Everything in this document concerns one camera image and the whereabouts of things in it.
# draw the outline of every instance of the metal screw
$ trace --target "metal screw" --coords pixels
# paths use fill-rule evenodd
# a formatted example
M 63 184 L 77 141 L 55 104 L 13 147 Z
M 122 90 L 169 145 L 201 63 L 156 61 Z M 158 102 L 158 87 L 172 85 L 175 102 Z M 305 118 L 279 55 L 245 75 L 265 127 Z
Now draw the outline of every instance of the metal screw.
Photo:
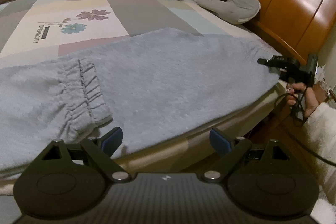
M 114 172 L 112 174 L 112 178 L 114 178 L 115 180 L 125 180 L 128 179 L 128 173 L 124 171 Z
M 221 173 L 217 171 L 207 171 L 204 173 L 204 176 L 207 179 L 219 179 L 221 177 Z

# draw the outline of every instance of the blue flower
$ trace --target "blue flower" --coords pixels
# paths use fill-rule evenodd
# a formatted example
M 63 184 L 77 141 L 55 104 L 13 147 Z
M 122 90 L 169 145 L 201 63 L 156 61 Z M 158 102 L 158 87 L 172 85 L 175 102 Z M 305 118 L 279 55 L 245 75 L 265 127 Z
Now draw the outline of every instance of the blue flower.
M 66 25 L 64 28 L 61 29 L 61 32 L 67 33 L 67 34 L 79 33 L 81 31 L 84 31 L 85 28 L 86 28 L 86 25 L 84 24 L 74 23 L 74 24 Z

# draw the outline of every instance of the purple flower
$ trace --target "purple flower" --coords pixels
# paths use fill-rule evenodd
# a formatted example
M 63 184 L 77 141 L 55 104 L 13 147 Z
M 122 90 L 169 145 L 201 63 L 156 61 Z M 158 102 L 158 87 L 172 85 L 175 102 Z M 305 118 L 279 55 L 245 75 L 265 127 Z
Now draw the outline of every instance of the purple flower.
M 108 15 L 110 13 L 111 12 L 107 12 L 106 10 L 101 10 L 101 11 L 92 10 L 92 13 L 84 11 L 81 14 L 76 15 L 76 16 L 78 17 L 78 19 L 86 19 L 87 18 L 88 20 L 94 20 L 94 19 L 104 20 L 104 19 L 108 19 L 108 17 L 105 17 L 103 15 Z

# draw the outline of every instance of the black cable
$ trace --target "black cable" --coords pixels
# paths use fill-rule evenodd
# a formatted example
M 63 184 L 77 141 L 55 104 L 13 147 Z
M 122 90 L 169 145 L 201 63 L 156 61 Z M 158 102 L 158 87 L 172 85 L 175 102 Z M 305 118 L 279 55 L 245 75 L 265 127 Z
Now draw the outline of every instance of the black cable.
M 299 100 L 299 107 L 296 108 L 296 109 L 292 109 L 292 111 L 294 111 L 294 116 L 296 116 L 296 114 L 300 111 L 300 109 L 301 109 L 302 116 L 303 116 L 303 119 L 302 119 L 301 124 L 300 124 L 299 126 L 295 124 L 295 121 L 297 121 L 297 120 L 296 120 L 296 119 L 293 120 L 293 121 L 294 121 L 294 125 L 295 125 L 296 127 L 303 127 L 304 123 L 305 123 L 306 120 L 307 120 L 307 118 L 305 118 L 305 110 L 304 110 L 304 108 L 303 108 L 303 106 L 302 106 L 302 104 L 301 104 L 301 102 L 302 102 L 302 100 L 303 100 L 303 97 L 305 97 L 305 94 L 306 94 L 307 89 L 308 89 L 308 86 L 306 86 L 306 88 L 305 88 L 305 90 L 304 90 L 304 92 L 303 92 L 303 95 L 301 96 L 301 99 Z
M 278 98 L 276 98 L 276 100 L 275 100 L 275 102 L 274 102 L 274 108 L 275 108 L 275 106 L 276 106 L 276 103 L 279 101 L 279 98 L 282 98 L 282 97 L 287 96 L 287 95 L 292 96 L 293 98 L 295 98 L 295 101 L 298 101 L 298 102 L 299 102 L 299 105 L 300 105 L 300 107 L 301 107 L 301 109 L 302 109 L 302 112 L 304 113 L 304 109 L 303 109 L 302 104 L 301 104 L 301 101 L 302 101 L 302 99 L 303 99 L 303 96 L 301 97 L 300 100 L 298 100 L 298 98 L 296 98 L 293 94 L 290 94 L 290 93 L 282 94 L 282 95 L 280 95 Z M 320 156 L 319 154 L 317 154 L 316 152 L 314 152 L 313 150 L 311 150 L 309 147 L 307 147 L 306 145 L 304 145 L 298 138 L 296 138 L 292 133 L 290 133 L 290 132 L 283 126 L 283 124 L 282 124 L 283 121 L 286 120 L 289 116 L 290 116 L 290 114 L 287 115 L 287 117 L 284 118 L 282 121 L 280 121 L 280 119 L 278 119 L 278 120 L 279 120 L 279 124 L 280 124 L 280 126 L 282 127 L 282 129 L 285 131 L 285 133 L 286 133 L 292 140 L 294 140 L 298 145 L 300 145 L 304 150 L 306 150 L 308 153 L 310 153 L 311 155 L 313 155 L 315 158 L 317 158 L 317 159 L 323 161 L 324 163 L 326 163 L 326 164 L 328 164 L 328 165 L 331 165 L 331 166 L 333 166 L 333 167 L 336 167 L 336 162 L 333 162 L 333 161 L 331 161 L 331 160 L 327 160 L 326 158 L 323 158 L 322 156 Z

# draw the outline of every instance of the person's arm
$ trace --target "person's arm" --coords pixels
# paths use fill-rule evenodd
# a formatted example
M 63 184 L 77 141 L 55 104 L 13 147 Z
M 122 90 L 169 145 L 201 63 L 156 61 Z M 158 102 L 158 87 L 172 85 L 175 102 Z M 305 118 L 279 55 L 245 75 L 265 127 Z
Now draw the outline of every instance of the person's arm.
M 289 93 L 303 92 L 305 85 L 297 83 L 289 86 Z M 287 96 L 289 105 L 295 104 L 292 96 Z M 314 91 L 308 88 L 305 94 L 306 111 L 308 118 L 304 124 L 307 131 L 308 146 L 315 153 L 330 161 L 336 162 L 336 109 L 327 103 L 319 105 Z M 317 176 L 329 202 L 336 205 L 336 167 L 328 165 L 319 159 L 315 159 Z

